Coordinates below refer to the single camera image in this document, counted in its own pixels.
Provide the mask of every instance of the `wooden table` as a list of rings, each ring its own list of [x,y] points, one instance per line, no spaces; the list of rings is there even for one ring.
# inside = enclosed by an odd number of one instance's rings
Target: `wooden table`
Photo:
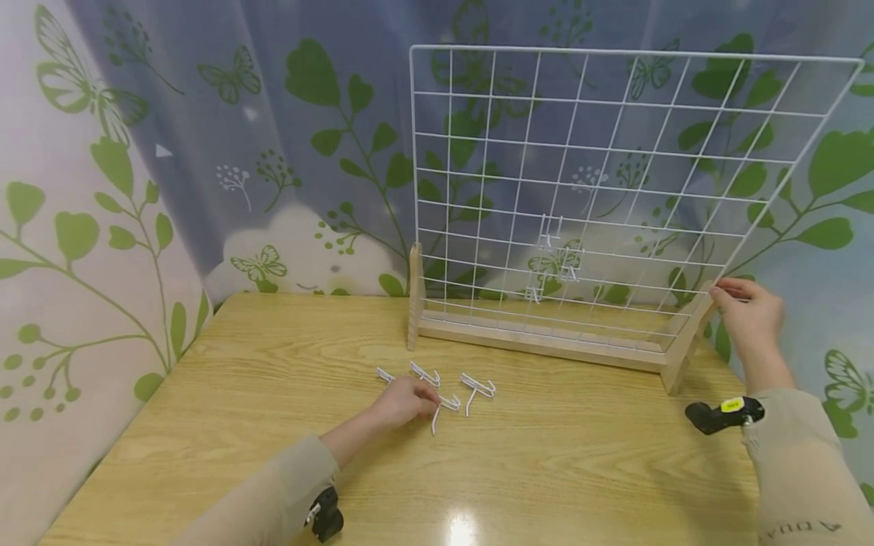
[[[679,397],[658,375],[420,338],[406,300],[238,294],[220,309],[73,498],[47,545],[166,544],[275,453],[382,390],[375,368],[466,371],[497,387],[437,435],[408,425],[338,481],[334,544],[755,543],[756,485],[739,432],[705,437],[690,401],[740,393],[701,344]],[[316,543],[307,533],[299,543]]]

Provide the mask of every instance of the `hand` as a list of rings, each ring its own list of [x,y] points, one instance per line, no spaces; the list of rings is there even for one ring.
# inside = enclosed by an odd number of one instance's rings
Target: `hand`
[[[394,428],[415,417],[434,415],[440,395],[430,384],[409,376],[389,383],[368,412],[384,427]]]
[[[783,300],[752,280],[725,278],[711,288],[722,321],[741,361],[759,361],[780,353]]]

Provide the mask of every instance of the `fingers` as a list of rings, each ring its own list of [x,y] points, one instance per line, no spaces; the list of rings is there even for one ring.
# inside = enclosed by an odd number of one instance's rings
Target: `fingers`
[[[729,292],[736,298],[744,298],[746,300],[755,300],[756,298],[770,295],[765,288],[754,280],[724,277],[716,283],[716,286]]]
[[[419,406],[419,417],[431,417],[440,405],[435,404],[431,400],[419,398]]]
[[[424,381],[415,382],[415,385],[413,386],[413,394],[419,398],[429,400],[436,405],[440,405],[440,395],[437,393],[437,390]]]
[[[740,302],[735,300],[732,294],[729,294],[720,287],[711,288],[710,295],[723,313],[727,313],[732,306],[740,305]]]

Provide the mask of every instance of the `wooden upright post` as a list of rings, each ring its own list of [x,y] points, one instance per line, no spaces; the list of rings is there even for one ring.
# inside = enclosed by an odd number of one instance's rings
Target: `wooden upright post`
[[[669,323],[668,333],[676,334],[676,337],[671,341],[664,353],[665,367],[661,371],[662,384],[665,392],[669,396],[674,396],[680,391],[680,383],[683,381],[683,376],[689,369],[690,359],[695,353],[695,348],[698,341],[702,337],[704,327],[707,326],[707,321],[710,315],[716,308],[716,303],[707,292],[713,283],[707,282],[701,287],[702,294],[697,294],[683,309],[689,309],[691,316],[682,317],[681,315],[673,317],[671,321],[678,318],[686,318],[683,326],[676,331],[670,330],[676,326],[675,323]]]
[[[410,249],[410,314],[406,324],[406,349],[415,350],[419,338],[419,320],[425,306],[425,278],[422,276],[422,244]]]

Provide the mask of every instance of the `sleeve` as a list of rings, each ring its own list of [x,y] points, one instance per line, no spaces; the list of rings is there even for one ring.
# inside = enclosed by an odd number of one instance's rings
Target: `sleeve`
[[[173,544],[284,546],[302,529],[316,497],[333,485],[336,472],[328,448],[308,436],[227,494]]]
[[[765,417],[744,427],[744,444],[759,479],[760,544],[873,544],[874,515],[820,401],[793,389],[756,398]]]

